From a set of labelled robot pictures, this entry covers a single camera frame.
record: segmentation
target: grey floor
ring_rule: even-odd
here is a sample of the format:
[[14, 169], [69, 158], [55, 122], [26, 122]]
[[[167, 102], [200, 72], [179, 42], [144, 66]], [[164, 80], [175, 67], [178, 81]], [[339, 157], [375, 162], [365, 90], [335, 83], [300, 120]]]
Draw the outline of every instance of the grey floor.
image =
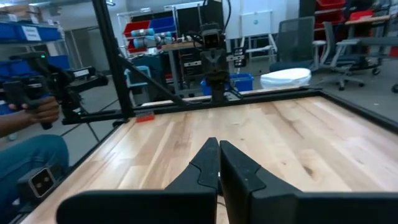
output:
[[[345, 91], [338, 91], [334, 83], [327, 83], [322, 87], [340, 97], [352, 101], [367, 109], [373, 110], [383, 116], [386, 116], [394, 121], [398, 121], [398, 94], [391, 92], [391, 86], [398, 82], [398, 77], [394, 70], [397, 68], [397, 62], [387, 61], [381, 67], [381, 73], [374, 77], [370, 71], [357, 72], [358, 78], [366, 81], [365, 87], [359, 87], [356, 84], [348, 83]], [[260, 89], [259, 76], [268, 72], [268, 64], [264, 60], [253, 60], [242, 69], [241, 72], [249, 72], [255, 76], [254, 88]], [[314, 73], [311, 83], [316, 83], [326, 73]], [[90, 112], [99, 111], [104, 107], [106, 109], [117, 109], [119, 103], [117, 101], [116, 91], [113, 83], [108, 86], [102, 86], [84, 92], [83, 97], [86, 110]], [[92, 123], [92, 127], [99, 138], [103, 138], [112, 130], [113, 121], [101, 121]], [[0, 150], [11, 147], [25, 139], [31, 138], [40, 134], [57, 134], [63, 135], [70, 151], [70, 164], [73, 165], [84, 154], [86, 154], [95, 144], [96, 140], [86, 124], [68, 125], [61, 124], [61, 119], [53, 124], [53, 128], [47, 131], [43, 130], [40, 125], [31, 126], [23, 131], [18, 132], [16, 141], [8, 141], [6, 138], [0, 139]]]

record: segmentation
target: person's hand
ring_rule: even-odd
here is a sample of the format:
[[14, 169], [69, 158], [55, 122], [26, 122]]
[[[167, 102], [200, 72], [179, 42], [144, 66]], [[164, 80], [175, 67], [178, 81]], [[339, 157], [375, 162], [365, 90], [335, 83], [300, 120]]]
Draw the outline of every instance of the person's hand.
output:
[[[9, 105], [10, 109], [16, 110], [16, 105]], [[40, 105], [34, 110], [30, 110], [27, 104], [23, 104], [22, 108], [29, 114], [29, 119], [33, 123], [52, 123], [58, 120], [60, 113], [59, 105], [53, 96], [40, 99]]]

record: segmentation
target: white container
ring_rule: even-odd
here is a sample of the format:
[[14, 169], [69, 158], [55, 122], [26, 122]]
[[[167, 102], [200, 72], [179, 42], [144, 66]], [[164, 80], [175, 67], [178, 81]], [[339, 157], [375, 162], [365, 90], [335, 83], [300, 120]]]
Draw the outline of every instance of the white container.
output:
[[260, 83], [263, 89], [271, 89], [307, 85], [310, 79], [311, 70], [307, 68], [291, 68], [261, 75]]

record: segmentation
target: person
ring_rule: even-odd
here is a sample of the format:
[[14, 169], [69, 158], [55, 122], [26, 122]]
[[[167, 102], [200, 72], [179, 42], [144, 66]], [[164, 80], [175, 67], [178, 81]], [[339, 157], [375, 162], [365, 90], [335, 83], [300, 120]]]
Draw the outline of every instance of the person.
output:
[[[0, 116], [0, 137], [33, 124], [58, 120], [59, 105], [53, 96], [42, 98], [39, 107], [34, 110], [30, 110], [27, 105], [22, 107], [21, 111]], [[0, 220], [5, 220], [17, 210], [17, 181], [32, 169], [54, 164], [61, 167], [60, 174], [67, 172], [69, 153], [60, 136], [44, 134], [0, 150]]]

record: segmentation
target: blue jeans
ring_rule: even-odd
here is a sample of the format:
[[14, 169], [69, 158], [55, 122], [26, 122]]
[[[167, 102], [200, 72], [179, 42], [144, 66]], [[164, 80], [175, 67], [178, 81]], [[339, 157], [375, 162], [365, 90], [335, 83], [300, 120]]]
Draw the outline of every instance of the blue jeans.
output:
[[0, 151], [0, 220], [14, 213], [12, 203], [18, 199], [17, 181], [32, 169], [55, 163], [61, 165], [63, 173], [67, 172], [67, 145], [56, 135], [36, 136]]

